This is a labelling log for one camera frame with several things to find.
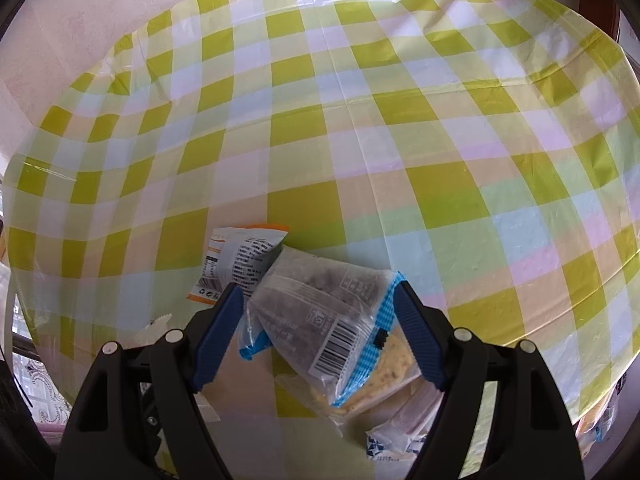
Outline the blue white small snack packet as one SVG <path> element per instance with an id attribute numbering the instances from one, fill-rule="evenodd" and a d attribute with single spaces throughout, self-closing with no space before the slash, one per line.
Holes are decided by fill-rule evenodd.
<path id="1" fill-rule="evenodd" d="M 367 432 L 366 452 L 370 460 L 401 462 L 414 460 L 421 451 L 442 402 L 434 396 L 412 396 L 393 416 Z"/>

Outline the grey snack bag blue edges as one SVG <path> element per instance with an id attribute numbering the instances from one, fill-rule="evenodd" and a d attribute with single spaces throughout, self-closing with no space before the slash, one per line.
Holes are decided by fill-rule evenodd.
<path id="1" fill-rule="evenodd" d="M 275 348 L 334 408 L 373 373 L 395 324 L 401 274 L 284 246 L 245 308 L 240 356 Z"/>

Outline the yellow cookie clear packet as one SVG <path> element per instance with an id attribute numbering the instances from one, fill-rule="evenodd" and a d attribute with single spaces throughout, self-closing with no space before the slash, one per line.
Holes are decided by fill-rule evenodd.
<path id="1" fill-rule="evenodd" d="M 364 383 L 339 408 L 332 408 L 326 397 L 297 375 L 279 375 L 276 382 L 292 394 L 305 408 L 331 422 L 341 425 L 349 419 L 374 408 L 420 375 L 408 341 L 396 325 L 387 337 L 378 364 Z"/>

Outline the white orange snack packet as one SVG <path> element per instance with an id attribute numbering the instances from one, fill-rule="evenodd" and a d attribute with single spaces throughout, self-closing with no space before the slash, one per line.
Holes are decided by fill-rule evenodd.
<path id="1" fill-rule="evenodd" d="M 214 229 L 201 276 L 188 299 L 212 306 L 229 284 L 238 285 L 244 297 L 250 298 L 287 235 L 288 228 L 273 224 Z"/>

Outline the green checkered tablecloth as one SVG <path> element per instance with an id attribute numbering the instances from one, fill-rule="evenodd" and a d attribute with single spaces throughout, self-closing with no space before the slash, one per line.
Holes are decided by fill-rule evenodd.
<path id="1" fill-rule="evenodd" d="M 1 41 L 9 263 L 58 391 L 195 306 L 217 226 L 536 342 L 573 418 L 639 352 L 639 85 L 553 0 L 27 0 Z"/>

